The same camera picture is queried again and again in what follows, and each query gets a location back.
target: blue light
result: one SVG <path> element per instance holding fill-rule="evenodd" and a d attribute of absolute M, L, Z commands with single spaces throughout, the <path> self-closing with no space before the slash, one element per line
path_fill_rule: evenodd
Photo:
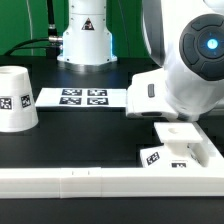
<path fill-rule="evenodd" d="M 208 42 L 207 42 L 207 46 L 209 49 L 211 50 L 214 50 L 218 47 L 219 45 L 219 42 L 216 40 L 216 39 L 210 39 Z"/>

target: green background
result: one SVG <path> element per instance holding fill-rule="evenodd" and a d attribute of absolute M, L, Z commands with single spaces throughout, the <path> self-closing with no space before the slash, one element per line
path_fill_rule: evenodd
<path fill-rule="evenodd" d="M 120 0 L 125 17 L 128 41 L 125 37 L 118 0 L 107 1 L 107 27 L 113 34 L 113 53 L 118 57 L 148 57 L 141 32 L 141 0 Z M 46 0 L 29 0 L 33 23 L 33 38 L 47 37 L 48 19 Z M 68 26 L 68 0 L 53 0 L 55 23 L 59 35 Z M 26 0 L 0 0 L 0 54 L 18 43 L 31 39 Z M 36 49 L 34 55 L 45 55 Z M 31 50 L 20 50 L 13 55 L 31 55 Z"/>

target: white cup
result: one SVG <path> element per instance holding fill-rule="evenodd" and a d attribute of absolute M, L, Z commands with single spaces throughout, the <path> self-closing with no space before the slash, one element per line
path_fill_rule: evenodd
<path fill-rule="evenodd" d="M 18 132 L 38 123 L 28 71 L 0 67 L 0 132 Z"/>

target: black table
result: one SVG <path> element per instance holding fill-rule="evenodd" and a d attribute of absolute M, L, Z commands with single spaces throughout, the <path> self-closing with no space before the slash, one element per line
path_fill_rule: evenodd
<path fill-rule="evenodd" d="M 34 98 L 43 87 L 113 88 L 157 66 L 120 59 L 114 69 L 78 73 L 44 57 L 0 57 L 1 65 L 29 70 Z M 0 168 L 140 167 L 139 151 L 160 145 L 153 128 L 165 119 L 128 119 L 124 108 L 38 108 L 39 124 L 0 133 Z M 221 153 L 224 117 L 199 125 Z M 223 198 L 83 198 L 0 200 L 0 223 L 223 223 Z"/>

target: marker sheet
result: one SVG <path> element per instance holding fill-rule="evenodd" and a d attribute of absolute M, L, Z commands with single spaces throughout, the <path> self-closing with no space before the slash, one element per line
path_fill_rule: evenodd
<path fill-rule="evenodd" d="M 126 89 L 42 88 L 36 107 L 126 107 Z"/>

